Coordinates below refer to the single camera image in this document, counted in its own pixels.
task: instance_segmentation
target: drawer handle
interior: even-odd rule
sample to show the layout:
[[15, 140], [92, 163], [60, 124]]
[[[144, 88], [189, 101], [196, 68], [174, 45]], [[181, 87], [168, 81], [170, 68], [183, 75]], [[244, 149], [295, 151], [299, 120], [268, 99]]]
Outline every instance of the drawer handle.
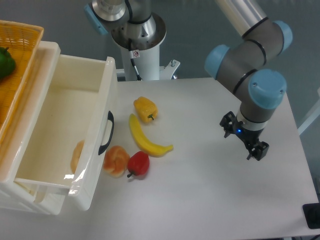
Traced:
[[110, 137], [109, 137], [108, 142], [105, 145], [101, 145], [99, 147], [98, 155], [103, 154], [107, 150], [107, 148], [110, 145], [110, 142], [111, 142], [111, 139], [112, 139], [112, 135], [114, 134], [115, 119], [114, 119], [114, 115], [112, 114], [111, 111], [108, 112], [108, 120], [112, 122]]

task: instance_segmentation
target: bread roll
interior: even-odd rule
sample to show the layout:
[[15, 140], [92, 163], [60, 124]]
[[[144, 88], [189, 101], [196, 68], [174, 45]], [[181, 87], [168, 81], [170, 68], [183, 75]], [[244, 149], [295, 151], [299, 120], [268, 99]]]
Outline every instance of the bread roll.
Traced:
[[77, 143], [76, 147], [73, 150], [72, 159], [70, 162], [71, 171], [73, 174], [75, 174], [79, 158], [82, 152], [82, 149], [84, 148], [85, 140], [81, 140]]
[[104, 155], [103, 169], [114, 178], [120, 177], [127, 170], [129, 154], [121, 146], [113, 146]]

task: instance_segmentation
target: metal bolt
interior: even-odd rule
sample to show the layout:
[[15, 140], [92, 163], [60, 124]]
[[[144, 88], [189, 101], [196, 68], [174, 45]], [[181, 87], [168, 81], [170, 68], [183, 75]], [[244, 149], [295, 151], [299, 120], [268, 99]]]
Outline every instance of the metal bolt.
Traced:
[[171, 60], [171, 67], [174, 67], [176, 63], [177, 63], [177, 62], [176, 62], [174, 59], [172, 59], [172, 60]]

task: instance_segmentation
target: yellow banana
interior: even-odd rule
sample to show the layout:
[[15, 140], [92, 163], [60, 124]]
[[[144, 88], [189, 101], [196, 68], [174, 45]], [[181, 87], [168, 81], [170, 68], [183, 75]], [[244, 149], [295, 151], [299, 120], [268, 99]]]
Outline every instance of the yellow banana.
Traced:
[[158, 144], [154, 144], [151, 142], [144, 134], [144, 132], [141, 129], [140, 123], [136, 115], [133, 113], [129, 117], [129, 126], [131, 130], [131, 134], [133, 136], [133, 139], [135, 140], [138, 147], [145, 151], [148, 155], [154, 156], [154, 157], [160, 157], [167, 152], [174, 149], [173, 145], [169, 146], [162, 146]]

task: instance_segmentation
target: orange basket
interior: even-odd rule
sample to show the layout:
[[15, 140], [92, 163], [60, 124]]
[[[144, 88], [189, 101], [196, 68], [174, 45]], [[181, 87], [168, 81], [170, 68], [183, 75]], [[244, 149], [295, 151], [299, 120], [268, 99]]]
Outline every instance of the orange basket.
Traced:
[[16, 64], [11, 75], [0, 79], [0, 145], [15, 116], [43, 33], [40, 26], [0, 20], [0, 47], [9, 47]]

